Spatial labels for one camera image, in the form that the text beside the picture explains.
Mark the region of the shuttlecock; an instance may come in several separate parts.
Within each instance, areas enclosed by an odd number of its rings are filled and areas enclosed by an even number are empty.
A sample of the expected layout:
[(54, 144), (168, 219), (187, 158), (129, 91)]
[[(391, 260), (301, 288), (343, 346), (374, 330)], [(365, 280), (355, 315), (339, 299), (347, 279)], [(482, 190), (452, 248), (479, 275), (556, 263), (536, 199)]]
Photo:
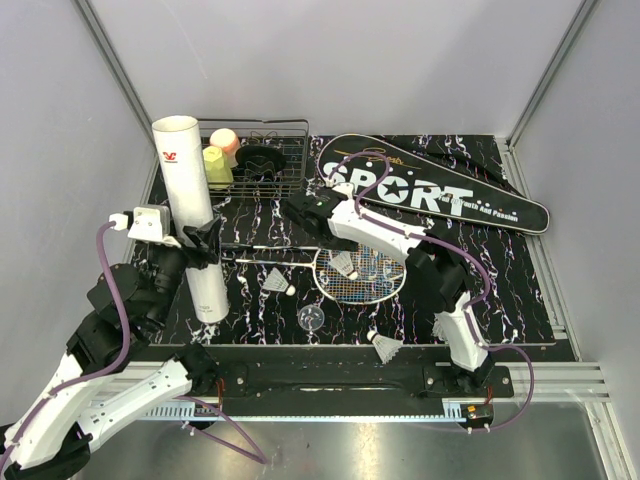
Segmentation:
[(358, 278), (358, 272), (355, 270), (349, 251), (341, 251), (332, 257), (329, 265), (335, 269), (337, 273), (351, 281)]
[(284, 293), (287, 296), (293, 296), (296, 293), (296, 288), (289, 283), (278, 268), (273, 268), (268, 273), (262, 288), (269, 292)]
[(435, 320), (432, 328), (432, 335), (440, 342), (446, 343), (447, 336), (439, 320)]
[(367, 333), (367, 340), (375, 348), (383, 365), (388, 364), (403, 346), (402, 341), (381, 335), (375, 330)]

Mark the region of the white shuttlecock tube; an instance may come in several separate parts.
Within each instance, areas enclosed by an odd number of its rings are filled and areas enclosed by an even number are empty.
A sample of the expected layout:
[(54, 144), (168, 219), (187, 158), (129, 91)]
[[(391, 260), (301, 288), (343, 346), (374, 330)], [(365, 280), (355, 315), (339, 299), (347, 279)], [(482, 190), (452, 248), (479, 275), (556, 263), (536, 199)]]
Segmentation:
[[(200, 228), (214, 219), (199, 123), (188, 115), (172, 115), (154, 121), (152, 131), (176, 233), (186, 239), (185, 227)], [(224, 320), (229, 303), (221, 262), (189, 267), (186, 277), (197, 319), (204, 324)]]

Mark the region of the clear plastic tube cap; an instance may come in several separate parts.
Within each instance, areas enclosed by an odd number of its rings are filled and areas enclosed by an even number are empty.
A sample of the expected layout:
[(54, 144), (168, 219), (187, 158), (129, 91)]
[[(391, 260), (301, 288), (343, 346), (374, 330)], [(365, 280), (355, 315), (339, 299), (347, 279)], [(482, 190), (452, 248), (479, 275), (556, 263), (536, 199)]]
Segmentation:
[(320, 329), (324, 322), (324, 311), (316, 305), (307, 305), (298, 312), (298, 324), (306, 332)]

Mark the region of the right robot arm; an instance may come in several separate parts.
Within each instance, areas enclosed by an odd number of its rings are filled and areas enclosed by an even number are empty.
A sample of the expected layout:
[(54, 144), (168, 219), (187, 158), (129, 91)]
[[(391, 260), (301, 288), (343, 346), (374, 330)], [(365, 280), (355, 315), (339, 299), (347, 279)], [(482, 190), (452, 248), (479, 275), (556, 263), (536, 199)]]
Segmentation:
[(325, 247), (366, 246), (402, 264), (405, 286), (434, 313), (444, 334), (457, 390), (472, 397), (488, 387), (494, 362), (471, 306), (471, 256), (422, 227), (364, 208), (335, 189), (323, 188), (316, 195), (298, 192), (284, 200), (282, 211)]

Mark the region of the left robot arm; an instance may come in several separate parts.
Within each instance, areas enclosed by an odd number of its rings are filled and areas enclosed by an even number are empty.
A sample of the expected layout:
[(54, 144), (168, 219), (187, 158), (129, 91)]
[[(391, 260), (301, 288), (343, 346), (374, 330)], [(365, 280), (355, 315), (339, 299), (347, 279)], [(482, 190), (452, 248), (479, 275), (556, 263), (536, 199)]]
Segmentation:
[(130, 213), (115, 214), (96, 234), (102, 274), (87, 297), (93, 307), (66, 343), (53, 377), (25, 415), (1, 429), (1, 471), (7, 479), (69, 479), (104, 442), (167, 400), (203, 396), (219, 388), (214, 359), (187, 345), (136, 385), (99, 406), (100, 390), (125, 371), (163, 326), (184, 272), (220, 257), (219, 223), (187, 227), (186, 239), (156, 248), (157, 267), (144, 274), (130, 264), (111, 265), (104, 247), (109, 230), (129, 230)]

